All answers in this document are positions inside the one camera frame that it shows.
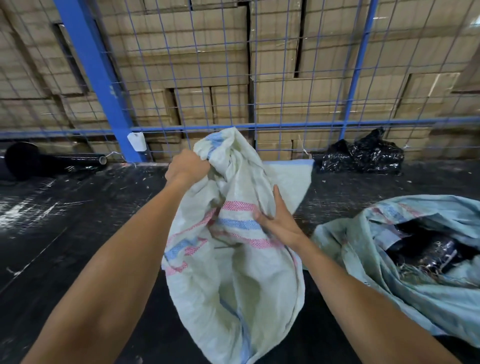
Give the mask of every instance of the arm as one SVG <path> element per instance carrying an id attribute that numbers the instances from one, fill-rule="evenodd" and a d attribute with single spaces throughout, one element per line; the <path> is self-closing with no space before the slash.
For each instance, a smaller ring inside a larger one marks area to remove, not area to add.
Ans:
<path id="1" fill-rule="evenodd" d="M 209 169 L 190 150 L 174 157 L 165 188 L 92 257 L 50 314 L 24 364 L 103 364 L 117 358 L 152 291 L 180 201 Z"/>
<path id="2" fill-rule="evenodd" d="M 255 219 L 300 256 L 362 363 L 460 363 L 386 297 L 322 253 L 297 226 L 277 186 L 274 195 L 275 218 L 256 211 Z"/>

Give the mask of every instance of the white woven sack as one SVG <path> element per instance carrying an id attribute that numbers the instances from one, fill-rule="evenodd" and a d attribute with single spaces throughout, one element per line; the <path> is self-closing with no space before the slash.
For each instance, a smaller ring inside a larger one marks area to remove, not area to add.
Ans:
<path id="1" fill-rule="evenodd" d="M 180 319 L 214 364 L 251 364 L 288 334 L 303 306 L 300 259 L 252 219 L 275 214 L 262 161 L 235 129 L 199 141 L 209 175 L 184 196 L 162 268 Z"/>

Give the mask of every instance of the left hand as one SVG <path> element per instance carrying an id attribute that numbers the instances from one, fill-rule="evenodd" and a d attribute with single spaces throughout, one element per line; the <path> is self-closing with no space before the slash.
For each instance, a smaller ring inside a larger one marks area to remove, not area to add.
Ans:
<path id="1" fill-rule="evenodd" d="M 190 188 L 205 177 L 209 170 L 210 163 L 207 160 L 201 160 L 195 152 L 184 149 L 173 157 L 165 178 L 169 183 L 175 180 L 176 183 L 184 183 L 187 188 Z"/>

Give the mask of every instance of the blue metal post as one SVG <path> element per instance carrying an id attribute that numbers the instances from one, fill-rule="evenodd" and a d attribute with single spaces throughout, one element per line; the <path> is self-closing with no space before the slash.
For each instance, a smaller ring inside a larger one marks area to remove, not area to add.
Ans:
<path id="1" fill-rule="evenodd" d="M 145 154 L 136 152 L 128 141 L 132 119 L 86 0 L 54 2 L 125 160 L 146 161 Z"/>
<path id="2" fill-rule="evenodd" d="M 363 59 L 365 58 L 365 52 L 367 51 L 368 40 L 370 38 L 370 31 L 372 30 L 373 18 L 375 17 L 375 13 L 377 11 L 377 5 L 378 0 L 371 0 L 368 7 L 367 20 L 365 22 L 359 53 L 355 62 L 355 70 L 353 71 L 352 82 L 350 83 L 350 89 L 348 90 L 347 102 L 345 103 L 345 118 L 339 139 L 343 139 L 345 137 L 345 130 L 347 129 L 348 118 L 350 117 L 353 100 L 355 99 L 355 91 L 357 90 L 357 83 L 359 81 Z"/>

